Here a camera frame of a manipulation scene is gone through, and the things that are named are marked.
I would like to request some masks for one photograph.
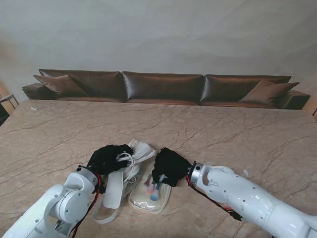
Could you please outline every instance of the leather sofa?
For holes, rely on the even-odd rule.
[[[40,69],[48,77],[69,75],[89,97],[58,98],[41,83],[22,87],[29,99],[302,109],[310,95],[291,90],[275,106],[238,102],[261,80],[288,83],[290,76],[237,76],[97,72]]]

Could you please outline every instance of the toothbrush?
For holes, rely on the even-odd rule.
[[[158,196],[159,195],[159,188],[162,185],[162,181],[164,178],[166,178],[166,176],[164,174],[160,176],[157,187],[155,188],[154,192],[150,196],[150,199],[152,201],[157,201],[159,199],[159,196]]]
[[[144,185],[145,185],[146,187],[150,186],[150,180],[151,180],[151,178],[152,178],[152,174],[149,174],[148,179],[144,182]]]
[[[154,186],[155,186],[155,182],[152,181],[151,185],[149,185],[149,186],[147,187],[147,192],[148,192],[149,194],[152,194],[152,193],[154,192]]]

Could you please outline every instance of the white strap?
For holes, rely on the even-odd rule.
[[[123,191],[123,171],[115,171],[109,174],[105,191],[104,206],[116,209],[120,206]]]
[[[95,222],[97,222],[99,224],[106,224],[108,222],[111,222],[119,213],[119,207],[118,207],[111,216],[109,216],[105,219],[102,219],[102,220],[98,220],[97,215],[98,215],[98,211],[99,211],[99,208],[100,208],[103,200],[104,200],[104,195],[99,197],[98,201],[95,204],[95,208],[93,210],[93,219],[95,220]]]

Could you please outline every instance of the throw pillow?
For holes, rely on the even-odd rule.
[[[297,84],[299,83],[272,83],[267,80],[261,80],[239,102],[274,105],[276,98],[284,95]]]
[[[59,77],[46,77],[37,76],[34,77],[43,83],[48,89],[57,94],[58,97],[87,97],[85,93],[68,75]]]

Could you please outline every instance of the black glove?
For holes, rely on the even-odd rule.
[[[176,187],[177,182],[188,173],[191,164],[182,156],[168,148],[163,148],[155,158],[152,177],[155,183],[159,181],[159,176],[167,176],[163,183]]]
[[[87,168],[100,175],[108,175],[128,165],[128,161],[116,161],[118,154],[126,152],[132,155],[133,151],[128,145],[107,145],[96,150],[91,156]]]

